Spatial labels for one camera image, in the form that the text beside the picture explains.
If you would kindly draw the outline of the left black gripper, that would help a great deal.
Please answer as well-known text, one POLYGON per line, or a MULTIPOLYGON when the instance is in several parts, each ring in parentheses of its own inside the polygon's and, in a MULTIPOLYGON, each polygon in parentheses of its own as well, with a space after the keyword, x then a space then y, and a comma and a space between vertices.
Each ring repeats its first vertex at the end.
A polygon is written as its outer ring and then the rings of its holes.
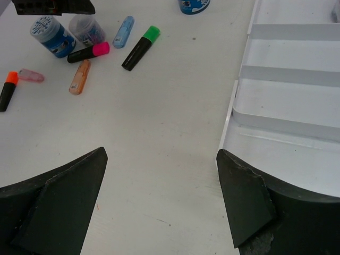
POLYGON ((95 14, 90 0, 12 0, 18 15, 95 14))

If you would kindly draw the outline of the clear jar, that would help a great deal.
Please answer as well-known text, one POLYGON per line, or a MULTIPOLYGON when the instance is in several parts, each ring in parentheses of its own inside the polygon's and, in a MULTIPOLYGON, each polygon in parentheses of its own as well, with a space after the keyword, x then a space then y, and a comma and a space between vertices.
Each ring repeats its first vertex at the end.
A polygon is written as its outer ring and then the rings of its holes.
POLYGON ((106 40, 106 34, 93 15, 75 15, 69 23, 69 31, 86 47, 106 40))

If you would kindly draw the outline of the orange cap black highlighter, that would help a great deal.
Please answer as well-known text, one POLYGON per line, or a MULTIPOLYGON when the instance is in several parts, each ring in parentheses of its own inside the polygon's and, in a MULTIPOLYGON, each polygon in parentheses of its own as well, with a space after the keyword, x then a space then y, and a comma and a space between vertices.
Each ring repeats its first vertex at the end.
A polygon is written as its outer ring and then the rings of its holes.
POLYGON ((18 72, 9 72, 1 92, 0 110, 5 112, 18 84, 18 72))

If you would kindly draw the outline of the white compartment tray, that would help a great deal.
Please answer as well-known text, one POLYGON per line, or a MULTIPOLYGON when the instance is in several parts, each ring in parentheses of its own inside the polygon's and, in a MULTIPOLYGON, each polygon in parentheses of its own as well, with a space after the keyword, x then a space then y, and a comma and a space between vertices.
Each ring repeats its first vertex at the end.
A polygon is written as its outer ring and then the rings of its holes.
POLYGON ((339 1, 255 2, 219 146, 339 196, 339 1))

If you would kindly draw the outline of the pink correction tape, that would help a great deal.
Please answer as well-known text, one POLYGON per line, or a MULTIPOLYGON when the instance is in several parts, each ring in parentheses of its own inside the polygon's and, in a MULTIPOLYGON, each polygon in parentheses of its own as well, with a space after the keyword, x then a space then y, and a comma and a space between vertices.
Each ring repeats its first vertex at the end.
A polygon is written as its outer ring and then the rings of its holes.
POLYGON ((42 83, 45 80, 42 74, 27 69, 21 69, 18 72, 18 77, 20 80, 34 83, 42 83))

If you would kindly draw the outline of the green cap black highlighter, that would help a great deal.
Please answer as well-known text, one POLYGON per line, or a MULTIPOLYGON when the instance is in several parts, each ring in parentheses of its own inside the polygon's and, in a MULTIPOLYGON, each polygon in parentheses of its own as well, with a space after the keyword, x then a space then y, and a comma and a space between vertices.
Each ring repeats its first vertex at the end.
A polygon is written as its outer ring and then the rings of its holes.
POLYGON ((159 35, 160 29, 151 25, 124 60, 122 67, 127 71, 132 71, 144 57, 145 53, 151 48, 159 35))

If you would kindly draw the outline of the pink cap black highlighter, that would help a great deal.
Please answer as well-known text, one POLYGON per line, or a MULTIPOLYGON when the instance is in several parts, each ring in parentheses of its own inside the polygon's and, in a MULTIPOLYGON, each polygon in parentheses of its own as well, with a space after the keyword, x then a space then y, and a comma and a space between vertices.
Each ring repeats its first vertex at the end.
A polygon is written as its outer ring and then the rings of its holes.
POLYGON ((106 55, 110 51, 110 46, 108 42, 102 42, 99 44, 92 45, 90 47, 78 50, 71 53, 67 57, 68 63, 76 63, 83 60, 89 60, 98 56, 106 55))

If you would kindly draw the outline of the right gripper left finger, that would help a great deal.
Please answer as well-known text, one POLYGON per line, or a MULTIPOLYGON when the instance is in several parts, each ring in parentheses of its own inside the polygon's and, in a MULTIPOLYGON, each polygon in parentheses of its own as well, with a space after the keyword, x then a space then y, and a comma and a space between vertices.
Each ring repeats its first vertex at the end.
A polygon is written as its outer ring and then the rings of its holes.
POLYGON ((1 188, 1 254, 80 254, 105 175, 99 147, 1 188))

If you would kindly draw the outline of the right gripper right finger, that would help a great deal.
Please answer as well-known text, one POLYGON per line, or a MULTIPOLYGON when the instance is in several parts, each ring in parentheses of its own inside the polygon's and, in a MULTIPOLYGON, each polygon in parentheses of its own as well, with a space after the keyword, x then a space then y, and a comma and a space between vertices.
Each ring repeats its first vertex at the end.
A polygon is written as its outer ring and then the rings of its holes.
POLYGON ((216 163, 240 254, 339 254, 339 198, 273 177, 221 149, 216 163))

